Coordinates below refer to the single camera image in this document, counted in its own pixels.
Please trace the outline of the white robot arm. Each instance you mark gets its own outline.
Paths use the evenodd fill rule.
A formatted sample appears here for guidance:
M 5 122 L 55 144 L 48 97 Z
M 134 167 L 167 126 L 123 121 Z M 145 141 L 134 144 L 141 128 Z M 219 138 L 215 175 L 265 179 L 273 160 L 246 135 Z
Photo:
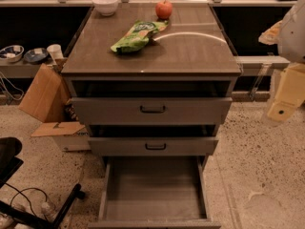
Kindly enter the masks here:
M 260 43 L 277 45 L 278 54 L 290 64 L 280 74 L 266 116 L 284 122 L 305 101 L 305 0 L 297 0 L 283 19 L 258 37 Z

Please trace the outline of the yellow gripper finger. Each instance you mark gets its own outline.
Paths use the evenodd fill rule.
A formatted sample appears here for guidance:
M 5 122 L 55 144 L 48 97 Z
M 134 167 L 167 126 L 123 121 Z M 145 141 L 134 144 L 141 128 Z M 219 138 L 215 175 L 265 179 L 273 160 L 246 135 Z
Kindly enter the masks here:
M 291 63 L 280 73 L 274 98 L 267 111 L 272 121 L 284 122 L 305 101 L 305 65 Z
M 274 45 L 278 42 L 278 36 L 280 32 L 282 21 L 278 21 L 270 28 L 260 34 L 258 41 L 265 45 Z

